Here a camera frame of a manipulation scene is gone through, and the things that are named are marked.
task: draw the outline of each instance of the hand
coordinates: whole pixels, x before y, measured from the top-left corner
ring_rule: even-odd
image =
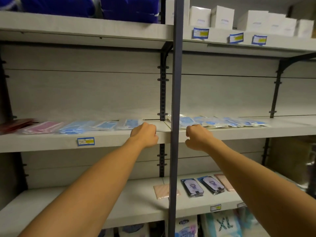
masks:
[[[190,137],[185,141],[187,147],[193,150],[206,152],[214,138],[213,134],[201,125],[192,125],[186,128],[186,136]]]
[[[144,122],[138,127],[135,127],[131,132],[131,139],[140,143],[142,148],[148,148],[158,143],[156,135],[156,126]]]

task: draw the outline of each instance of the price tag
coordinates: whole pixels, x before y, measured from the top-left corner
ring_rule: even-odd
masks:
[[[193,38],[197,39],[208,39],[209,37],[209,29],[201,29],[201,28],[193,28]]]
[[[247,205],[244,202],[237,204],[237,208],[241,208],[241,207],[247,207]]]
[[[78,146],[95,145],[94,137],[77,138]]]
[[[211,212],[220,211],[221,209],[222,209],[222,205],[221,204],[211,206]]]
[[[263,46],[267,43],[267,38],[268,36],[258,36],[258,35],[254,35],[252,38],[252,44],[253,45],[259,45],[259,46]]]
[[[238,33],[238,34],[230,34],[229,35],[229,43],[239,43],[244,41],[244,33]]]

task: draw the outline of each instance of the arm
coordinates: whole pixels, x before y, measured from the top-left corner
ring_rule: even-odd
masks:
[[[97,236],[121,194],[140,152],[158,142],[156,127],[135,128],[109,153],[50,203],[19,237]]]
[[[185,143],[209,154],[271,237],[314,236],[316,200],[293,183],[233,151],[200,125],[187,127]]]

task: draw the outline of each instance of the forearm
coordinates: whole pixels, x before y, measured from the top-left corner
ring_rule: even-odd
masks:
[[[206,152],[272,237],[316,233],[316,201],[309,195],[220,140]]]
[[[103,157],[48,205],[20,237],[95,235],[123,190],[141,150],[131,137]]]

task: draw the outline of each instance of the person's left hand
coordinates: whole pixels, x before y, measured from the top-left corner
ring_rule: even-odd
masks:
[[[138,127],[135,127],[131,132],[131,139],[139,142],[143,148],[148,148],[158,143],[156,135],[156,126],[144,122]]]

